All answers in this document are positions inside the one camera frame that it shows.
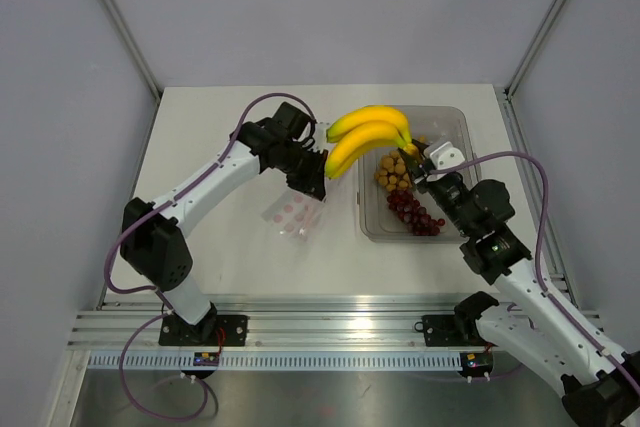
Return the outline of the clear red-dotted zip bag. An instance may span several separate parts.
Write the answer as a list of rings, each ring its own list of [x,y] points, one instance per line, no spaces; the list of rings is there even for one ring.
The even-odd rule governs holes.
[[[288,189],[262,214],[261,218],[279,237],[307,242],[319,230],[327,203]]]

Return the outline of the yellow banana bunch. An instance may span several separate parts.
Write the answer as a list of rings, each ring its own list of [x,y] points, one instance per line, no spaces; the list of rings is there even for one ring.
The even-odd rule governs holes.
[[[387,105],[370,105],[345,114],[326,131],[332,145],[325,163],[328,179],[341,177],[367,152],[380,147],[396,147],[417,157],[409,120],[400,110]]]

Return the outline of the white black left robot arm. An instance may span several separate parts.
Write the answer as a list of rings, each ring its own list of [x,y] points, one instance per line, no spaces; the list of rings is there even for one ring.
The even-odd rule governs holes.
[[[227,146],[191,177],[153,201],[134,198],[126,204],[118,252],[167,308],[160,345],[244,345],[247,317],[219,314],[201,292],[191,273],[187,237],[229,194],[269,169],[283,173],[290,189],[323,200],[328,154],[314,146],[316,128],[308,108],[288,102],[270,117],[241,119]]]

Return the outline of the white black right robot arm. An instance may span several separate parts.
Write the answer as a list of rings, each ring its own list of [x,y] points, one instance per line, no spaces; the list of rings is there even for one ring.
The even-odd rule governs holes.
[[[414,186],[429,194],[465,238],[468,267],[506,296],[521,315],[485,292],[454,309],[454,331],[466,343],[480,339],[507,351],[545,381],[578,426],[620,426],[639,412],[639,355],[611,340],[553,285],[509,229],[515,210],[504,183],[484,179],[467,188],[470,167],[449,142],[419,145],[401,154]]]

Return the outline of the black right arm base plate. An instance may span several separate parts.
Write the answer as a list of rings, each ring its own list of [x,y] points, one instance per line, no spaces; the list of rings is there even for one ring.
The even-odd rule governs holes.
[[[424,315],[413,324],[413,330],[423,336],[427,347],[486,347],[471,320],[454,314]]]

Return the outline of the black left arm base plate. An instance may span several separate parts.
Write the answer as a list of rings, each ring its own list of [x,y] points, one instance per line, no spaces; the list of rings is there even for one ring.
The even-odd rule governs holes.
[[[163,347],[243,347],[248,317],[218,315],[213,326],[190,325],[176,315],[162,320],[158,343]]]

